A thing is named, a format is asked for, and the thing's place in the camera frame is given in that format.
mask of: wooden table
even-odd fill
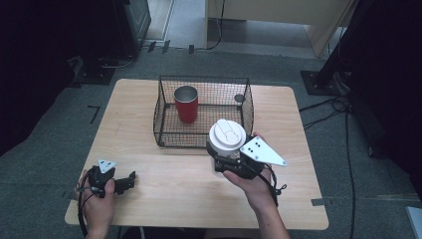
[[[355,0],[230,0],[224,19],[280,22],[305,25],[314,53],[320,57],[340,26],[346,26]],[[205,47],[208,19],[221,18],[223,0],[205,1]]]
[[[117,162],[114,178],[136,171],[135,187],[116,197],[113,225],[199,228],[258,228],[243,191],[212,173],[206,149],[157,146],[152,123],[158,81],[119,80],[84,168],[99,158]],[[317,177],[294,92],[287,87],[252,86],[254,130],[288,163],[274,166],[279,210],[288,229],[328,226]],[[78,224],[77,202],[66,213]]]

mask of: white cup lid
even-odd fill
[[[242,140],[242,132],[239,127],[225,119],[219,119],[216,122],[214,135],[226,147],[237,145]]]

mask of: person's right hand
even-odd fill
[[[262,140],[265,140],[258,132],[254,132],[254,136],[258,136]],[[271,182],[271,172],[269,169],[265,168],[261,174]],[[243,189],[248,198],[249,205],[251,205],[254,211],[263,210],[268,206],[277,207],[271,196],[268,185],[259,176],[256,176],[252,180],[244,179],[229,170],[224,171],[223,175],[230,182]]]

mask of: person's left hand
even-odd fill
[[[79,185],[81,185],[82,179],[86,174],[87,171],[84,170],[84,175],[79,180]],[[90,188],[88,180],[85,182],[84,187]],[[114,179],[110,179],[106,183],[104,198],[93,195],[90,189],[85,189],[84,192],[76,190],[78,198],[80,193],[83,194],[82,203],[85,202],[84,216],[89,226],[87,238],[106,238],[109,226],[114,217]]]

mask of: floor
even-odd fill
[[[151,25],[146,44],[153,41],[170,47],[195,49],[210,48],[217,44],[220,25],[216,20],[207,21],[208,42],[205,46],[205,1],[198,0],[148,0]],[[305,27],[297,24],[267,23],[256,21],[223,21],[223,37],[213,51],[276,55],[298,58],[315,58]],[[327,59],[337,44],[342,29],[338,29],[329,46],[320,56]]]

